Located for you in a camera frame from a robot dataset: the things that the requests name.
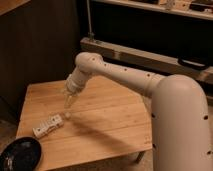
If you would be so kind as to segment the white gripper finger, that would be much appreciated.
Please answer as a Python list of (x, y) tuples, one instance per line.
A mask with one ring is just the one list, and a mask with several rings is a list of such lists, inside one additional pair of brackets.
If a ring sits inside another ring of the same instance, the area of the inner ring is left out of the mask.
[(65, 103), (64, 103), (64, 108), (69, 108), (70, 107), (70, 94), (69, 93), (65, 93)]
[(78, 95), (73, 95), (68, 97), (68, 105), (72, 105), (76, 102)]

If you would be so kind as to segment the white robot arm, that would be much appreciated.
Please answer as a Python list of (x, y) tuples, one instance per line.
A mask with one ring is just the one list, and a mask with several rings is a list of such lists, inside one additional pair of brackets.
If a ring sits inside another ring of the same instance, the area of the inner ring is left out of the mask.
[(70, 96), (101, 75), (151, 99), (153, 171), (213, 171), (207, 97), (194, 79), (108, 63), (91, 52), (79, 53), (75, 64), (65, 84)]

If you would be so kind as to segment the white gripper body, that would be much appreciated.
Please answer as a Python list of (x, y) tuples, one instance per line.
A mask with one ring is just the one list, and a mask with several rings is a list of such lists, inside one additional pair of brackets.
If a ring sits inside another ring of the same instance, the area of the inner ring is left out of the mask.
[(80, 70), (74, 70), (66, 79), (65, 90), (68, 95), (77, 95), (85, 88), (88, 75)]

